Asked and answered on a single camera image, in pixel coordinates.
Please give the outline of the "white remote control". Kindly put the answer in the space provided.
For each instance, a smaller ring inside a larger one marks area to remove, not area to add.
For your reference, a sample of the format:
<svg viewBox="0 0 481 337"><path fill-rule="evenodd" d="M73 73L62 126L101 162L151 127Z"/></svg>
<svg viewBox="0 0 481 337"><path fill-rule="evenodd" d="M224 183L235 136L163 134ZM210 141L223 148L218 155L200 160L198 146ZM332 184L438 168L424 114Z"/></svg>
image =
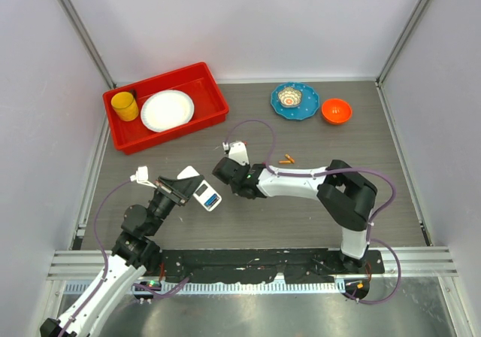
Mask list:
<svg viewBox="0 0 481 337"><path fill-rule="evenodd" d="M178 175L178 179L186 179L186 178L191 178L199 176L199 173L191 166L188 165L185 167L184 170L182 170ZM206 210L206 211L213 211L222 201L221 195L215 191L214 188L206 181L203 180L200 184L200 186L196 189L194 192L194 198L196 201ZM212 196L217 196L218 200L214 205L211 205L210 207L206 206L206 201L211 198Z"/></svg>

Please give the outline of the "blue battery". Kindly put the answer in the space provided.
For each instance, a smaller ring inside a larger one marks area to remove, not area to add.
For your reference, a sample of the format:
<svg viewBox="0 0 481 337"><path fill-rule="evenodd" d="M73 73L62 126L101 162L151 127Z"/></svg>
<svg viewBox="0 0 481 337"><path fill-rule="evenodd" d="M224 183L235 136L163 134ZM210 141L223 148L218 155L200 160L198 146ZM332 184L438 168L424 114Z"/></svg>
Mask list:
<svg viewBox="0 0 481 337"><path fill-rule="evenodd" d="M214 205L217 202L217 200L218 200L217 196L212 196L206 201L206 206L210 207L211 205Z"/></svg>

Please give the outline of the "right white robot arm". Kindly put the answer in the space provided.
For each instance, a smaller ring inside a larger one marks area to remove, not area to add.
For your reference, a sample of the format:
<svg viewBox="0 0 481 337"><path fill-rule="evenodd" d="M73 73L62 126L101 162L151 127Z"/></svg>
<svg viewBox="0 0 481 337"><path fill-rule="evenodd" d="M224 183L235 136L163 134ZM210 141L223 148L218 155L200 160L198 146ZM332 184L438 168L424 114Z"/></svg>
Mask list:
<svg viewBox="0 0 481 337"><path fill-rule="evenodd" d="M224 157L212 174L230 186L233 194L246 199L298 197L319 201L342 233L340 267L328 270L355 273L365 267L368 220L377 188L344 161L335 159L327 167L311 170L288 170L261 163L242 164Z"/></svg>

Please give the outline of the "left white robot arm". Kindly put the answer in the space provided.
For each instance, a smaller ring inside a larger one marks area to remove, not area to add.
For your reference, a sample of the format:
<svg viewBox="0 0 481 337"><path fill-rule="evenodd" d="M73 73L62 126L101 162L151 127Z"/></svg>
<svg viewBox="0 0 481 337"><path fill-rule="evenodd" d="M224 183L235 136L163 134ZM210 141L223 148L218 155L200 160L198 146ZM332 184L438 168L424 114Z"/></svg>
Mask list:
<svg viewBox="0 0 481 337"><path fill-rule="evenodd" d="M122 232L110 255L99 239L104 265L92 283L76 302L57 318L46 319L41 327L42 336L97 336L111 312L139 277L154 275L162 262L160 246L150 240L164 223L174 206L184 206L204 182L204 176L183 179L159 177L148 181L143 167L122 186L136 183L154 189L153 199L145 208L133 205L127 208Z"/></svg>

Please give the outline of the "white paper plate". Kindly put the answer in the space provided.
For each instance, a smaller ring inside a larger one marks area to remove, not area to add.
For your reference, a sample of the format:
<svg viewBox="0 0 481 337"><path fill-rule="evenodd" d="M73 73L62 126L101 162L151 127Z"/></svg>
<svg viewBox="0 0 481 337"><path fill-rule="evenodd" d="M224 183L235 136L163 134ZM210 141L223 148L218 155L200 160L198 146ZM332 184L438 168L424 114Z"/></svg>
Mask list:
<svg viewBox="0 0 481 337"><path fill-rule="evenodd" d="M179 90L165 90L150 96L142 106L141 121L153 132L164 132L187 124L195 112L193 100Z"/></svg>

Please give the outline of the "small patterned bowl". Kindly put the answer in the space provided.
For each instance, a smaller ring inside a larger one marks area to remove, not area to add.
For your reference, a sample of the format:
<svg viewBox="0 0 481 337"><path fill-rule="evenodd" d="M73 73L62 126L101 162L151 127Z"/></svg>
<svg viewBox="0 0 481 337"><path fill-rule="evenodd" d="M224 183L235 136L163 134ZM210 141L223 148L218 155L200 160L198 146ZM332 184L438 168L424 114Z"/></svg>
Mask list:
<svg viewBox="0 0 481 337"><path fill-rule="evenodd" d="M284 87L277 94L277 99L284 108L298 107L301 104L302 97L302 91L294 87Z"/></svg>

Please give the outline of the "blue plate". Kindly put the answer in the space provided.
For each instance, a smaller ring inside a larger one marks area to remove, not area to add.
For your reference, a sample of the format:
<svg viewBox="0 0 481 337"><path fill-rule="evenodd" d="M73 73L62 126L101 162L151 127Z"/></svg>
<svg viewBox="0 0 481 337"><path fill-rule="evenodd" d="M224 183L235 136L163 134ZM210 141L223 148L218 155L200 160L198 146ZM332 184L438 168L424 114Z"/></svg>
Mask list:
<svg viewBox="0 0 481 337"><path fill-rule="evenodd" d="M317 91L305 83L288 82L272 91L271 106L286 120L302 121L319 111L320 98Z"/></svg>

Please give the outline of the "yellow cup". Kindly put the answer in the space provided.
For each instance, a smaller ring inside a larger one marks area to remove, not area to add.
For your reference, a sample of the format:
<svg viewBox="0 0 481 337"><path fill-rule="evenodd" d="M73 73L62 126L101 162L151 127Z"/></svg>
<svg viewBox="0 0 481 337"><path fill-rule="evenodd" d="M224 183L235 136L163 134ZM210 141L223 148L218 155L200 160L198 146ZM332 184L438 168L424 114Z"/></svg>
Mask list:
<svg viewBox="0 0 481 337"><path fill-rule="evenodd" d="M131 122L139 115L138 104L133 93L116 93L112 97L110 104L121 121Z"/></svg>

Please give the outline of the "red plastic bin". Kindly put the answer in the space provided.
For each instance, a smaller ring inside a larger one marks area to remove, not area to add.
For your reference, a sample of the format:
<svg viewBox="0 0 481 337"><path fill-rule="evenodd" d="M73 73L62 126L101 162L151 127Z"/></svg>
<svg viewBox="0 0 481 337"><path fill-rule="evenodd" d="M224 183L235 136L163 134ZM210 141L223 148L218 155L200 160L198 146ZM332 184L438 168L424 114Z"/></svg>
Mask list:
<svg viewBox="0 0 481 337"><path fill-rule="evenodd" d="M135 97L139 115L121 120L112 98ZM103 95L113 145L129 155L225 121L229 106L205 62L109 90Z"/></svg>

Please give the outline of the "orange bowl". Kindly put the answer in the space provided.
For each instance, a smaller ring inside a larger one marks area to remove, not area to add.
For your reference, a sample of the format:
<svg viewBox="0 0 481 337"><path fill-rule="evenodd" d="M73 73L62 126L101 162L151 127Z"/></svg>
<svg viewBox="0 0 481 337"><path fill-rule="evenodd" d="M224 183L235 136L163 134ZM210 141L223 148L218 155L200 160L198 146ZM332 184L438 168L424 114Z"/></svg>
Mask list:
<svg viewBox="0 0 481 337"><path fill-rule="evenodd" d="M341 125L351 119L352 108L343 99L328 99L322 104L321 114L327 123Z"/></svg>

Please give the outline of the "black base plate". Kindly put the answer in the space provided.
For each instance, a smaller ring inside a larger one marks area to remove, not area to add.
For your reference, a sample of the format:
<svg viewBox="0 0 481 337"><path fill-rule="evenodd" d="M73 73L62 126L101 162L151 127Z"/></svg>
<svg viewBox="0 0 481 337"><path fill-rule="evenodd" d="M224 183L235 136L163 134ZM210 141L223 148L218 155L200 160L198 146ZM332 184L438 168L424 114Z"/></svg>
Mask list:
<svg viewBox="0 0 481 337"><path fill-rule="evenodd" d="M203 249L164 250L146 276L191 284L272 283L282 274L287 284L333 281L335 275L381 275L385 272L378 250L369 250L359 262L342 257L338 249Z"/></svg>

